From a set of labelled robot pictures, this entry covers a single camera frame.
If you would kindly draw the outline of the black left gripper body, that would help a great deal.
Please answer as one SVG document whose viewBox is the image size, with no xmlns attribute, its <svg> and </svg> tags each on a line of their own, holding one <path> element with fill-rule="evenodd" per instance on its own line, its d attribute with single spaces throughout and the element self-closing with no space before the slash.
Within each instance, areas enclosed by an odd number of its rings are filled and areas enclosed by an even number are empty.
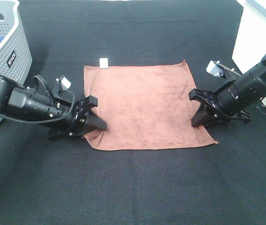
<svg viewBox="0 0 266 225">
<path fill-rule="evenodd" d="M 77 101 L 73 109 L 66 118 L 56 122 L 54 128 L 51 128 L 48 134 L 50 140 L 58 140 L 64 137 L 83 136 L 92 130 L 86 126 L 86 115 L 91 108 L 81 108 L 80 101 Z"/>
</svg>

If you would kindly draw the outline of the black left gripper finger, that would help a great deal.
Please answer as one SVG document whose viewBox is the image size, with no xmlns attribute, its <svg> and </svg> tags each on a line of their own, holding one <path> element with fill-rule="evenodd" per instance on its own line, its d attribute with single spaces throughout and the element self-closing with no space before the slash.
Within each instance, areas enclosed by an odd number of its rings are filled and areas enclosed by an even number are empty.
<svg viewBox="0 0 266 225">
<path fill-rule="evenodd" d="M 98 106 L 98 99 L 92 95 L 82 99 L 80 101 L 81 108 L 93 108 Z"/>
<path fill-rule="evenodd" d="M 107 123 L 91 112 L 87 113 L 85 124 L 90 130 L 107 130 Z"/>
</svg>

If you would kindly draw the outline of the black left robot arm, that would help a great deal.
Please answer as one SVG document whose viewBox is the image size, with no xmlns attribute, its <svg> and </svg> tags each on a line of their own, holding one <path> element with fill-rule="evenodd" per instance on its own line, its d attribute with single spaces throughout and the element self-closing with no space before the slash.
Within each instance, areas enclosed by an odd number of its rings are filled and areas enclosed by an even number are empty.
<svg viewBox="0 0 266 225">
<path fill-rule="evenodd" d="M 89 95 L 76 101 L 65 76 L 57 78 L 52 88 L 40 75 L 34 76 L 34 81 L 36 86 L 30 88 L 0 75 L 1 118 L 48 127 L 50 140 L 107 129 L 106 122 L 91 111 L 98 106 L 98 99 Z"/>
</svg>

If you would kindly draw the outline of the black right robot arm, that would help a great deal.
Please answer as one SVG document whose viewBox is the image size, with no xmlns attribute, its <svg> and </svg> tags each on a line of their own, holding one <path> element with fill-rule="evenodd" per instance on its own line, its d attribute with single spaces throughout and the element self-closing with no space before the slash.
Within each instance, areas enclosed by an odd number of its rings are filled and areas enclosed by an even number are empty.
<svg viewBox="0 0 266 225">
<path fill-rule="evenodd" d="M 250 122 L 251 116 L 245 108 L 266 97 L 266 54 L 242 75 L 214 60 L 209 62 L 206 71 L 225 79 L 225 83 L 216 91 L 192 89 L 189 92 L 190 100 L 200 102 L 191 125 L 195 128 L 229 124 L 231 120 Z"/>
</svg>

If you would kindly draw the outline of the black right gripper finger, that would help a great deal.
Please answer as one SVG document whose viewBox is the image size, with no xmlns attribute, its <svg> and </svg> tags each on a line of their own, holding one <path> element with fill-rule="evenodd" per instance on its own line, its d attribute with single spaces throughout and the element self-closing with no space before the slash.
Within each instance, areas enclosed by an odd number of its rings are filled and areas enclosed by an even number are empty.
<svg viewBox="0 0 266 225">
<path fill-rule="evenodd" d="M 195 115 L 191 119 L 191 125 L 194 128 L 197 128 L 203 125 L 204 122 L 205 122 L 205 105 L 201 104 L 198 111 L 195 113 Z"/>
<path fill-rule="evenodd" d="M 198 90 L 198 89 L 192 89 L 189 92 L 189 100 L 196 100 L 201 101 L 202 99 L 205 99 L 205 91 L 204 90 Z"/>
</svg>

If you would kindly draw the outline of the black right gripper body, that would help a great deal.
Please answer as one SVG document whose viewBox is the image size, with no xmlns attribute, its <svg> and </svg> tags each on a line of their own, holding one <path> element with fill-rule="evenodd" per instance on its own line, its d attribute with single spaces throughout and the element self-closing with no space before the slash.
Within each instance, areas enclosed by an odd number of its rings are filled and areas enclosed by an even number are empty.
<svg viewBox="0 0 266 225">
<path fill-rule="evenodd" d="M 226 115 L 216 104 L 214 94 L 211 91 L 205 91 L 205 99 L 198 102 L 200 102 L 200 105 L 205 105 L 205 122 L 203 124 L 205 127 L 229 124 L 232 120 L 241 120 L 244 123 L 251 121 L 250 114 L 245 110 L 241 110 L 234 115 Z"/>
</svg>

